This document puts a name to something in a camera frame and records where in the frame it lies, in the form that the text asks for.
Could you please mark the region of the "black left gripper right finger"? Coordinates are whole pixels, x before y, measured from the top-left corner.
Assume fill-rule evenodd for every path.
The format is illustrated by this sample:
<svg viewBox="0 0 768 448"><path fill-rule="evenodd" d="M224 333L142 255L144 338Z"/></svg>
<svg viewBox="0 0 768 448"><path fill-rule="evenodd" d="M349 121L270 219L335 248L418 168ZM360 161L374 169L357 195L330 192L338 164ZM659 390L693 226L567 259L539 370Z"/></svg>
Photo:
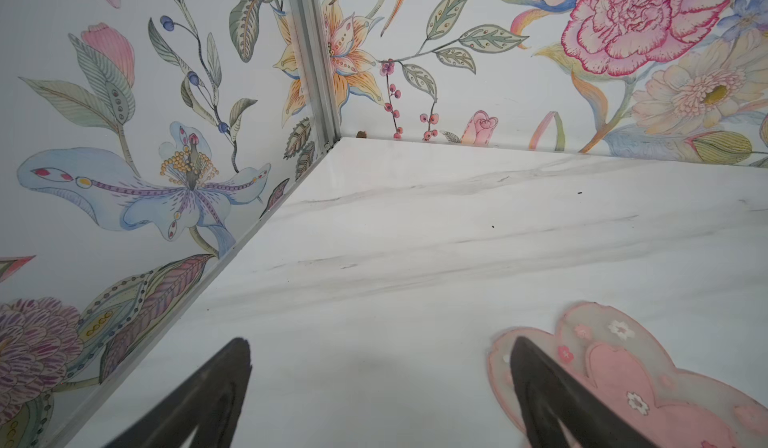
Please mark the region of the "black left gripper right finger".
<svg viewBox="0 0 768 448"><path fill-rule="evenodd" d="M513 344L510 374L533 447L567 447L566 433L582 447L653 445L526 337Z"/></svg>

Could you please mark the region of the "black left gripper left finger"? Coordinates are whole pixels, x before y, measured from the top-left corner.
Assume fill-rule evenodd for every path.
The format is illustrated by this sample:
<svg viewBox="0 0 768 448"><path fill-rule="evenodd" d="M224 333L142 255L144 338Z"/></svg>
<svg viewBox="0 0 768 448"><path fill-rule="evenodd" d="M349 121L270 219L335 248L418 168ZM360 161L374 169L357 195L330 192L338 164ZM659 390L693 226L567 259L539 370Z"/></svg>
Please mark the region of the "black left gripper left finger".
<svg viewBox="0 0 768 448"><path fill-rule="evenodd" d="M232 339L107 445L229 447L242 413L251 371L248 341Z"/></svg>

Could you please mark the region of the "pink flower coaster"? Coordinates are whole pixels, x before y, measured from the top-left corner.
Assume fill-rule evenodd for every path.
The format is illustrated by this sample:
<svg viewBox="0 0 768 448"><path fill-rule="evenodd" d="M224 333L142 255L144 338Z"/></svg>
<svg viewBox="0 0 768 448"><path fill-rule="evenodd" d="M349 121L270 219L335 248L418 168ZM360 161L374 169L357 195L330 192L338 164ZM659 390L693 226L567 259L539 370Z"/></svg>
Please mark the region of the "pink flower coaster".
<svg viewBox="0 0 768 448"><path fill-rule="evenodd" d="M491 389L524 427L510 355L525 337L601 402L659 447L764 447L765 406L714 378L678 368L658 340L625 313L598 303L572 306L552 333L522 327L500 334L487 355Z"/></svg>

